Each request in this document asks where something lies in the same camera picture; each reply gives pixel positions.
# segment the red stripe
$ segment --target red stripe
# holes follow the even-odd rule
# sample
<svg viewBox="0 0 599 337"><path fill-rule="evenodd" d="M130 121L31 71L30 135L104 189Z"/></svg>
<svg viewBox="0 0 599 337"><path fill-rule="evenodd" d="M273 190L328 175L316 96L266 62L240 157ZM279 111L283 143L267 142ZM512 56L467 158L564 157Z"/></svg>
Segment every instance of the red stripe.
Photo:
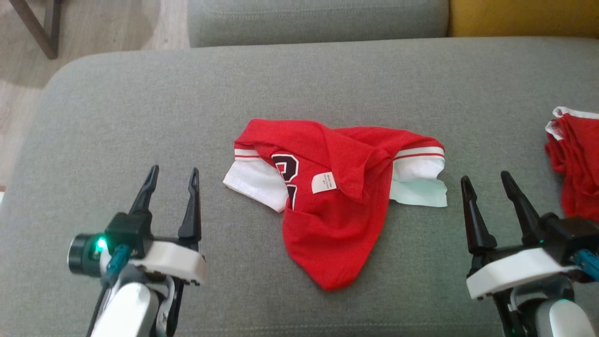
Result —
<svg viewBox="0 0 599 337"><path fill-rule="evenodd" d="M409 158L409 157L420 157L420 156L439 156L439 157L445 158L445 156L442 155L442 154L413 154L413 155L405 155L405 156L395 157L395 158L393 158L393 160L402 159L402 158Z"/></svg>

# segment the wooden floor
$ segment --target wooden floor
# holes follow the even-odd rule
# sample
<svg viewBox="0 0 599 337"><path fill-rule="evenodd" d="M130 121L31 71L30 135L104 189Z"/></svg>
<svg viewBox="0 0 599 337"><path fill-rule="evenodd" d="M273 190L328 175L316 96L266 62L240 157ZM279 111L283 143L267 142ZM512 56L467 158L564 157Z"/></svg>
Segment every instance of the wooden floor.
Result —
<svg viewBox="0 0 599 337"><path fill-rule="evenodd" d="M28 0L43 20L45 1ZM185 49L187 0L62 0L58 58L50 61L8 0L0 0L0 185L10 176L40 93L82 56L119 50Z"/></svg>

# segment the blue connector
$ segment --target blue connector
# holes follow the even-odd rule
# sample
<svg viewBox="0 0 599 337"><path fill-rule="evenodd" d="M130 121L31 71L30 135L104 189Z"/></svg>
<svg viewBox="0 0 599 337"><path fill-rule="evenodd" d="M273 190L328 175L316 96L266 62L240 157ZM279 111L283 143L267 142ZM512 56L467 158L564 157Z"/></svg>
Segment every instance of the blue connector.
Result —
<svg viewBox="0 0 599 337"><path fill-rule="evenodd" d="M108 266L106 266L106 273L102 275L100 283L102 286L111 288L114 286L116 281L119 279L119 274L123 268L129 262L131 256L131 248L127 245L119 245L115 250Z"/></svg>
<svg viewBox="0 0 599 337"><path fill-rule="evenodd" d="M587 275L599 281L599 258L588 249L581 249L576 253L575 263Z"/></svg>

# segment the printed number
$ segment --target printed number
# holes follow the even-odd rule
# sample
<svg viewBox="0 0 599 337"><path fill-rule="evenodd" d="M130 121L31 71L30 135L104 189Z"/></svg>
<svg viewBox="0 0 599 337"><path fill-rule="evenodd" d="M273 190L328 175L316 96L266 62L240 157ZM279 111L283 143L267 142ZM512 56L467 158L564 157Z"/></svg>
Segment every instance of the printed number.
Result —
<svg viewBox="0 0 599 337"><path fill-rule="evenodd" d="M297 185L291 184L291 181L298 175L300 162L293 155L273 155L272 159L287 185L291 209L295 209L295 194L297 193L298 187Z"/></svg>

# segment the white sleeve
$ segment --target white sleeve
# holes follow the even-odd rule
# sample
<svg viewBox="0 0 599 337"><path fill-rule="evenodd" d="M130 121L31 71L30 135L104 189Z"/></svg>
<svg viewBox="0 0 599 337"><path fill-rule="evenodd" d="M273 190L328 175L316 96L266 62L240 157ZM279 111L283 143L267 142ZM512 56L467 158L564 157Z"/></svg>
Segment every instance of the white sleeve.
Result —
<svg viewBox="0 0 599 337"><path fill-rule="evenodd" d="M223 183L279 213L285 210L287 186L279 171L262 159L235 160Z"/></svg>
<svg viewBox="0 0 599 337"><path fill-rule="evenodd" d="M402 152L411 152L402 156ZM402 204L447 207L447 187L437 179L445 167L441 148L401 151L393 165L389 198Z"/></svg>

